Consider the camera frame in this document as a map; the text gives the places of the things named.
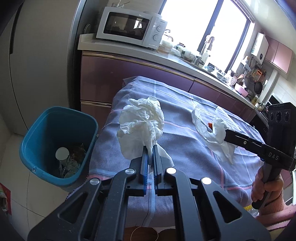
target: microwave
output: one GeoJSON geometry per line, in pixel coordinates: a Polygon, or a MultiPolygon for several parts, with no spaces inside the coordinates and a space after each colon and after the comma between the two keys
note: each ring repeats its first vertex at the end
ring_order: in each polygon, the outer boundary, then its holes
{"type": "Polygon", "coordinates": [[[158,49],[167,23],[156,13],[105,7],[96,37],[158,49]]]}

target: frying pan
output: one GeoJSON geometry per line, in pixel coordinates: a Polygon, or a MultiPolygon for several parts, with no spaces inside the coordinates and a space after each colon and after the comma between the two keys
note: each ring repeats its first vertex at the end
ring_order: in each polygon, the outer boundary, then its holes
{"type": "Polygon", "coordinates": [[[255,91],[255,93],[256,93],[257,95],[260,95],[261,92],[262,92],[262,88],[263,88],[262,83],[261,83],[260,81],[257,81],[257,82],[255,83],[255,85],[254,85],[254,91],[255,91]]]}

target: countertop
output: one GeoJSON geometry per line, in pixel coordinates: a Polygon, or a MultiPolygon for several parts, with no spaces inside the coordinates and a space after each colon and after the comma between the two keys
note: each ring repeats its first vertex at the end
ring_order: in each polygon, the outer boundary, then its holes
{"type": "Polygon", "coordinates": [[[234,98],[240,100],[244,104],[248,105],[250,108],[255,108],[255,106],[251,102],[246,100],[242,95],[238,94],[232,87],[220,82],[210,74],[196,69],[190,64],[179,59],[177,56],[171,54],[166,55],[163,53],[159,53],[156,50],[137,45],[130,45],[111,40],[96,39],[95,34],[81,34],[79,37],[78,49],[120,54],[156,63],[207,82],[223,90],[234,98]]]}

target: blue trash bin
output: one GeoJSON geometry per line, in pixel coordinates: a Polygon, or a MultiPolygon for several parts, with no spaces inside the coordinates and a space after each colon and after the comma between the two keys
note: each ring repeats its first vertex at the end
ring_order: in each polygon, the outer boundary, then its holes
{"type": "Polygon", "coordinates": [[[83,183],[77,184],[82,171],[88,172],[97,131],[97,121],[88,114],[65,107],[49,108],[38,117],[24,137],[20,158],[37,177],[53,185],[79,186],[83,183]],[[86,150],[80,169],[69,178],[56,177],[59,167],[59,161],[55,158],[57,149],[77,143],[83,143],[86,150]]]}

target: pink container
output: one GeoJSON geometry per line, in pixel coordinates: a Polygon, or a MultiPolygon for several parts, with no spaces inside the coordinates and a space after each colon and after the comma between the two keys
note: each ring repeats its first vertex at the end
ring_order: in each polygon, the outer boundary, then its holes
{"type": "Polygon", "coordinates": [[[246,97],[248,95],[248,92],[245,91],[245,89],[239,85],[239,84],[235,84],[235,90],[237,90],[238,92],[240,92],[242,94],[243,97],[246,97]]]}

